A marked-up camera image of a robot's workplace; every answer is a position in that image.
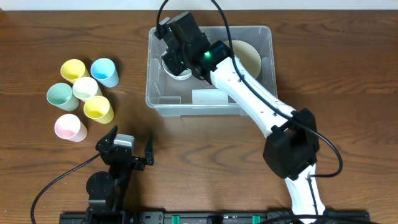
yellow paper cup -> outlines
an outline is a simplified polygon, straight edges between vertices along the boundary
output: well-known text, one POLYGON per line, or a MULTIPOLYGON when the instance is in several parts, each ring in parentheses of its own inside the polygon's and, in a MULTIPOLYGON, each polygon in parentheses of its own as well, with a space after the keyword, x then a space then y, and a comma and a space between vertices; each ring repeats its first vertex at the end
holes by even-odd
POLYGON ((77 59, 66 61, 61 66, 61 75, 71 83, 75 83, 81 77, 90 77, 85 64, 77 59))
POLYGON ((103 96, 94 96, 87 100, 84 106, 84 112, 87 117, 101 124, 108 124, 114 117, 109 100, 103 96))

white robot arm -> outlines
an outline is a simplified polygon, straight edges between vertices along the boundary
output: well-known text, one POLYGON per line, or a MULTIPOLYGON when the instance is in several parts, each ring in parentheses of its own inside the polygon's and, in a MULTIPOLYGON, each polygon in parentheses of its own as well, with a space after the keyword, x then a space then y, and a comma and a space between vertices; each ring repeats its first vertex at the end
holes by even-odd
MULTIPOLYGON (((251 85, 264 99, 271 103, 275 108, 284 114, 289 114, 294 109, 274 97, 267 91, 260 83, 257 82, 242 66, 239 59, 236 57, 236 64, 240 72, 246 78, 249 85, 251 85)), ((282 126, 287 120, 272 111, 266 106, 258 97, 256 97, 247 86, 240 80, 233 66, 232 58, 227 57, 217 65, 217 69, 210 73, 211 82, 215 87, 223 90, 232 99, 237 102, 245 112, 256 122, 260 127, 264 137, 268 137, 272 133, 273 126, 282 126)), ((295 215, 304 214, 322 214, 325 211, 325 206, 322 203, 317 183, 315 180, 308 183, 308 176, 315 174, 315 164, 308 166, 304 171, 298 175, 298 179, 292 180, 286 178, 285 182, 292 198, 292 211, 295 215), (315 199, 317 207, 315 208, 313 198, 315 199)), ((301 220, 303 223, 312 223, 315 220, 301 220)))
MULTIPOLYGON (((230 49, 220 40, 210 44, 189 12, 160 23, 159 16, 155 36, 167 44, 162 60, 169 70, 179 75, 189 68, 193 76, 206 80, 232 97, 267 138, 263 158, 275 174, 285 179, 292 197, 293 213, 322 215, 325 206, 320 200, 317 184, 314 180, 308 181, 315 173, 318 138, 297 127, 300 123, 316 130, 312 113, 307 109, 296 112, 278 100, 246 71, 237 58, 237 69, 243 77, 238 75, 230 49)), ((301 221, 307 224, 314 220, 301 221)))

clear plastic container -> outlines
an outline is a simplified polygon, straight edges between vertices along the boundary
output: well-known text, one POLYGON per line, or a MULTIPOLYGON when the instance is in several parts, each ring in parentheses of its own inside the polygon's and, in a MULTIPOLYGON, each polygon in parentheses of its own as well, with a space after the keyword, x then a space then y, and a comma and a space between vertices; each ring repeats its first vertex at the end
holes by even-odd
MULTIPOLYGON (((200 27, 210 43, 228 40, 225 27, 200 27)), ((252 45, 261 57, 261 71, 256 80, 277 96, 271 30, 266 26, 231 26, 233 40, 252 45)), ((149 31, 146 103, 162 116, 239 114, 244 110, 221 90, 194 76, 175 80, 163 69, 161 56, 167 46, 158 40, 155 27, 149 31)))

paper cup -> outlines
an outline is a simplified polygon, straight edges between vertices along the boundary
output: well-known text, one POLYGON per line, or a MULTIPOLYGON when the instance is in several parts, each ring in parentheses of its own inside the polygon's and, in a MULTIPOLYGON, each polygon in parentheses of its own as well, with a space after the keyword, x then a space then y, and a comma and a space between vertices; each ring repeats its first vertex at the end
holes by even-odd
POLYGON ((66 83, 57 83, 47 92, 47 101, 66 111, 73 111, 79 106, 79 99, 73 96, 72 88, 66 83))
POLYGON ((173 73, 169 70, 169 68, 167 68, 166 64, 164 63, 164 61, 162 60, 162 65, 163 65, 163 69, 165 70, 165 72, 167 74, 170 75, 170 77, 172 77, 175 80, 186 80, 188 78, 190 78, 192 76, 192 71, 190 69, 185 69, 179 76, 175 76, 173 75, 173 73))
POLYGON ((119 83, 119 75, 111 59, 100 58, 91 65, 91 74, 102 85, 112 88, 119 83))
POLYGON ((61 75, 72 84, 81 77, 90 77, 85 64, 81 60, 77 59, 66 61, 61 66, 61 75))
POLYGON ((102 96, 97 81, 91 77, 79 78, 75 84, 73 84, 72 90, 73 94, 83 102, 86 102, 93 96, 102 96))
POLYGON ((244 68, 253 78, 257 78, 261 71, 261 57, 259 52, 250 44, 241 40, 232 40, 235 55, 240 59, 244 68))
POLYGON ((84 111, 87 117, 101 123, 112 121, 114 113, 108 99, 103 96, 94 96, 85 103, 84 111))
POLYGON ((87 128, 73 114, 59 117, 55 122, 54 131, 58 137, 74 142, 80 142, 87 136, 87 128))

wooden table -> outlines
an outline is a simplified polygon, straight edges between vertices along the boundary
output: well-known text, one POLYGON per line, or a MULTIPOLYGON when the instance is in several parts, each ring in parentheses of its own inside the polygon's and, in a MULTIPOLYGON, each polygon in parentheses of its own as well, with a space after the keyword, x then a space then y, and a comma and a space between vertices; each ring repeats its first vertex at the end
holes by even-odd
MULTIPOLYGON (((175 16, 179 12, 164 12, 175 16)), ((51 180, 96 154, 115 124, 138 140, 155 132, 155 165, 136 172, 128 208, 266 210, 291 206, 282 179, 262 159, 265 139, 245 116, 162 118, 145 103, 148 33, 155 11, 3 12, 0 21, 0 223, 29 223, 35 196, 51 180), (115 110, 109 124, 74 111, 88 127, 79 143, 56 137, 64 111, 45 94, 71 58, 87 67, 113 59, 120 83, 103 89, 115 110)), ((216 11, 193 12, 201 26, 222 26, 216 11)), ((272 31, 279 98, 310 109, 319 131, 340 150, 338 177, 318 179, 335 209, 368 210, 376 222, 398 216, 398 17, 396 11, 229 11, 231 26, 272 31)), ((318 173, 337 161, 321 144, 318 173)), ((88 206, 85 184, 108 170, 101 159, 51 187, 36 207, 38 223, 88 206)))

